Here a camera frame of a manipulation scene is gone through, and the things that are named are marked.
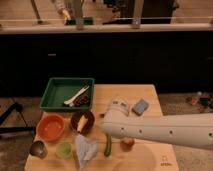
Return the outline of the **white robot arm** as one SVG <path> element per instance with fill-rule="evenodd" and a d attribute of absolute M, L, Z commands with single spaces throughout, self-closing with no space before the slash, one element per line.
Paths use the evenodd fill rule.
<path fill-rule="evenodd" d="M 213 150 L 213 113 L 129 117 L 122 98 L 110 101 L 102 130 L 116 138 L 136 139 Z"/>

